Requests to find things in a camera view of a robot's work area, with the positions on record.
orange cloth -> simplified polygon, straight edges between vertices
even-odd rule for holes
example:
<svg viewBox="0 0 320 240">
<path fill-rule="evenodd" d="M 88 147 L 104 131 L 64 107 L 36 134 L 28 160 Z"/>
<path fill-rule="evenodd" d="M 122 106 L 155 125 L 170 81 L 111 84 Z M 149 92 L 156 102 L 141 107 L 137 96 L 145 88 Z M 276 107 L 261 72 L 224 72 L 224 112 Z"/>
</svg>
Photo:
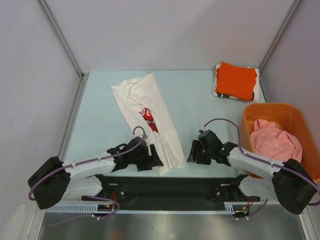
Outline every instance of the orange cloth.
<svg viewBox="0 0 320 240">
<path fill-rule="evenodd" d="M 222 62 L 216 71 L 215 92 L 251 102 L 256 77 L 257 73 L 254 68 L 238 67 Z"/>
</svg>

pink garment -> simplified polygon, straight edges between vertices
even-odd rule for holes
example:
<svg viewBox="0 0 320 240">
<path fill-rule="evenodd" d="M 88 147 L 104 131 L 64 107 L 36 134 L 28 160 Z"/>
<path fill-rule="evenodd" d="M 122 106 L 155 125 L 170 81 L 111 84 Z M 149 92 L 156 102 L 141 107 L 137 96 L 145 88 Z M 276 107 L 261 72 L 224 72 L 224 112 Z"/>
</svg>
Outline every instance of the pink garment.
<svg viewBox="0 0 320 240">
<path fill-rule="evenodd" d="M 277 128 L 274 122 L 255 120 L 250 138 L 255 154 L 283 162 L 289 159 L 301 162 L 302 146 L 299 140 L 287 131 Z"/>
</svg>

metal frame edge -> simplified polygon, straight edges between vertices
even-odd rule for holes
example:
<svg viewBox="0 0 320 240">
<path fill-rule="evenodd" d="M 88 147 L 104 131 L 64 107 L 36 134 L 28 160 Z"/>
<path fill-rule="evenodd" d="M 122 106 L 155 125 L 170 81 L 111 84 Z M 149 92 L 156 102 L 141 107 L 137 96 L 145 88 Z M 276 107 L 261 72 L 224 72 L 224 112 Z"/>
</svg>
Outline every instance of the metal frame edge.
<svg viewBox="0 0 320 240">
<path fill-rule="evenodd" d="M 78 89 L 76 91 L 75 98 L 73 100 L 73 104 L 71 107 L 71 112 L 69 114 L 67 126 L 65 128 L 63 138 L 61 141 L 61 145 L 60 145 L 60 149 L 58 152 L 58 157 L 60 158 L 61 161 L 63 161 L 65 159 L 66 154 L 67 154 L 68 146 L 70 143 L 72 132 L 74 130 L 74 126 L 76 123 L 80 104 L 81 104 L 81 101 L 82 101 L 82 98 L 83 98 L 83 95 L 84 95 L 84 92 L 86 89 L 88 77 L 89 77 L 89 73 L 83 74 L 83 77 L 82 77 L 82 79 L 79 83 Z"/>
<path fill-rule="evenodd" d="M 45 210 L 40 210 L 38 205 L 35 206 L 35 212 L 33 215 L 33 219 L 31 221 L 28 234 L 26 236 L 26 240 L 38 240 L 39 233 L 41 230 L 42 222 L 45 217 Z"/>
<path fill-rule="evenodd" d="M 274 52 L 274 50 L 276 49 L 278 43 L 280 42 L 281 38 L 283 37 L 287 27 L 289 26 L 289 24 L 291 23 L 294 15 L 297 13 L 301 3 L 304 0 L 294 0 L 289 11 L 287 12 L 279 30 L 277 31 L 269 49 L 267 50 L 266 54 L 263 57 L 262 62 L 259 65 L 259 72 L 260 74 L 263 72 L 265 66 L 267 65 L 270 57 L 272 56 L 272 53 Z"/>
<path fill-rule="evenodd" d="M 320 239 L 320 236 L 317 234 L 315 226 L 312 222 L 310 207 L 306 207 L 299 217 L 306 240 Z"/>
<path fill-rule="evenodd" d="M 78 74 L 78 76 L 81 78 L 83 77 L 83 73 L 81 71 L 81 68 L 77 62 L 77 59 L 75 58 L 73 52 L 71 51 L 71 48 L 62 33 L 58 22 L 56 18 L 54 17 L 52 11 L 49 8 L 49 5 L 46 0 L 36 0 L 45 16 L 47 19 L 49 25 L 51 26 L 51 29 L 53 30 L 55 36 L 57 37 L 58 41 L 60 42 L 64 53 L 66 54 L 67 58 L 70 60 L 72 67 L 74 68 L 75 72 Z"/>
</svg>

purple cable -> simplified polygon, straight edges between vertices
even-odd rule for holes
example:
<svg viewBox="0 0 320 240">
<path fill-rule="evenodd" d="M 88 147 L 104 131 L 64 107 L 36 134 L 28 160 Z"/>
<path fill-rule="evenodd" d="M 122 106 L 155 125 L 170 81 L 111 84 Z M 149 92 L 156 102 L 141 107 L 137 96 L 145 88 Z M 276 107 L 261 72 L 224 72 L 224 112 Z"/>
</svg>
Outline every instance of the purple cable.
<svg viewBox="0 0 320 240">
<path fill-rule="evenodd" d="M 120 152 L 120 153 L 117 153 L 117 154 L 114 154 L 114 155 L 110 155 L 110 156 L 104 156 L 104 157 L 101 157 L 100 159 L 98 158 L 93 158 L 93 159 L 89 159 L 89 160 L 84 160 L 84 161 L 80 161 L 80 162 L 77 162 L 75 163 L 75 165 L 73 166 L 72 164 L 69 164 L 69 165 L 66 165 L 66 166 L 62 166 L 56 170 L 53 170 L 52 172 L 48 173 L 47 175 L 45 175 L 43 178 L 41 178 L 39 181 L 37 181 L 33 186 L 32 188 L 30 189 L 29 191 L 29 194 L 28 194 L 28 197 L 31 201 L 35 201 L 36 199 L 34 197 L 32 197 L 32 193 L 33 191 L 36 189 L 36 187 L 38 187 L 43 181 L 45 181 L 47 178 L 51 177 L 52 175 L 62 171 L 62 170 L 65 170 L 65 169 L 69 169 L 69 168 L 73 168 L 75 166 L 79 166 L 79 165 L 83 165 L 83 164 L 88 164 L 88 163 L 92 163 L 92 162 L 95 162 L 95 161 L 99 161 L 99 160 L 106 160 L 106 159 L 110 159 L 110 158 L 115 158 L 115 157 L 119 157 L 121 155 L 124 155 L 124 154 L 127 154 L 131 151 L 133 151 L 134 149 L 136 149 L 141 143 L 142 141 L 144 140 L 145 136 L 146 136 L 146 132 L 144 130 L 144 128 L 142 126 L 136 126 L 134 129 L 133 129 L 133 135 L 135 134 L 136 130 L 137 129 L 141 129 L 142 132 L 143 132 L 143 135 L 142 135 L 142 138 L 141 140 L 135 145 L 133 146 L 132 148 L 124 151 L 124 152 Z"/>
<path fill-rule="evenodd" d="M 108 214 L 105 215 L 105 216 L 98 216 L 98 217 L 96 217 L 97 220 L 98 220 L 98 219 L 106 219 L 106 218 L 108 218 L 108 217 L 111 217 L 111 216 L 114 215 L 116 212 L 118 212 L 119 209 L 120 209 L 119 203 L 118 203 L 117 201 L 115 201 L 115 200 L 112 200 L 112 199 L 109 199 L 109 198 L 98 197 L 98 196 L 87 196 L 87 197 L 89 197 L 89 198 L 91 198 L 91 199 L 97 199 L 97 200 L 112 202 L 114 205 L 117 206 L 117 209 L 114 210 L 113 212 L 110 212 L 110 213 L 108 213 Z M 54 224 L 50 224 L 49 227 L 50 227 L 50 228 L 51 228 L 51 227 L 55 227 L 55 226 L 58 226 L 58 225 L 61 225 L 61 224 L 65 224 L 65 223 L 67 223 L 67 222 L 69 222 L 69 221 L 72 221 L 72 220 L 75 220 L 75 219 L 80 219 L 80 218 L 83 218 L 83 217 L 94 217 L 94 216 L 91 215 L 91 214 L 79 215 L 79 216 L 75 216 L 75 217 L 68 218 L 68 219 L 63 220 L 63 221 L 59 221 L 59 222 L 54 223 Z"/>
<path fill-rule="evenodd" d="M 241 153 L 243 153 L 245 156 L 247 156 L 247 157 L 249 157 L 249 158 L 251 158 L 251 159 L 254 159 L 254 160 L 257 160 L 257 161 L 259 161 L 259 162 L 262 162 L 262 163 L 271 165 L 269 161 L 263 160 L 263 159 L 261 159 L 261 158 L 259 158 L 259 157 L 252 156 L 252 155 L 247 154 L 247 153 L 244 152 L 244 150 L 243 150 L 242 147 L 241 147 L 241 133 L 240 133 L 240 129 L 239 129 L 238 125 L 235 124 L 233 121 L 231 121 L 231 120 L 229 120 L 229 119 L 226 119 L 226 118 L 214 118 L 214 119 L 208 121 L 208 122 L 204 125 L 204 127 L 206 127 L 209 123 L 211 123 L 211 122 L 213 122 L 213 121 L 215 121 L 215 120 L 224 120 L 224 121 L 227 121 L 227 122 L 233 124 L 233 125 L 236 127 L 237 132 L 238 132 L 238 147 L 239 147 L 239 150 L 240 150 Z M 283 170 L 285 170 L 285 171 L 287 171 L 287 172 L 290 172 L 290 173 L 298 176 L 299 178 L 301 178 L 302 180 L 304 180 L 304 181 L 306 181 L 308 184 L 310 184 L 312 187 L 314 187 L 314 189 L 320 194 L 320 188 L 319 188 L 315 183 L 313 183 L 311 180 L 309 180 L 308 178 L 306 178 L 305 176 L 303 176 L 302 174 L 300 174 L 299 172 L 296 172 L 296 171 L 294 171 L 294 170 L 292 170 L 292 169 L 290 169 L 290 168 L 287 168 L 287 167 L 285 167 L 285 166 L 278 165 L 278 164 L 276 164 L 276 163 L 274 163 L 273 166 L 274 166 L 274 167 L 277 167 L 277 168 L 279 168 L 279 169 L 283 169 Z M 315 202 L 315 203 L 309 203 L 309 204 L 308 204 L 308 206 L 318 206 L 318 205 L 320 205 L 320 200 L 317 201 L 317 202 Z"/>
</svg>

